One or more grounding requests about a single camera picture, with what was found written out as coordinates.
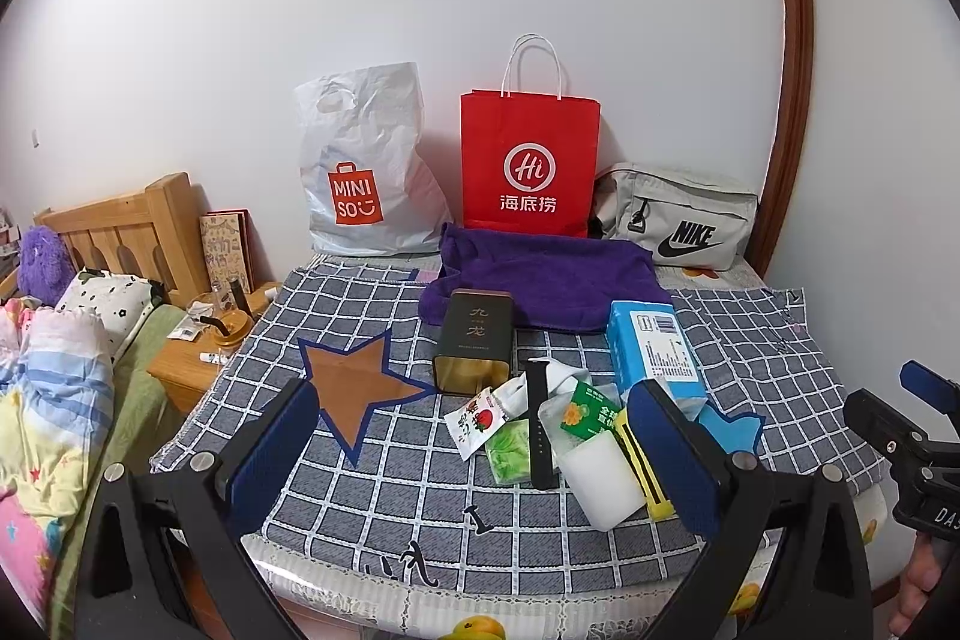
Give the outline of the person's right hand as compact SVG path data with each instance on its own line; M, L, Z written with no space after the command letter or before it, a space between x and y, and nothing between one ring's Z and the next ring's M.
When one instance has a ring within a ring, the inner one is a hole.
M944 565L937 559L937 542L929 534L916 535L910 562L901 574L896 608L889 622L893 637L903 637L907 633L913 619L926 606L929 593L939 583Z

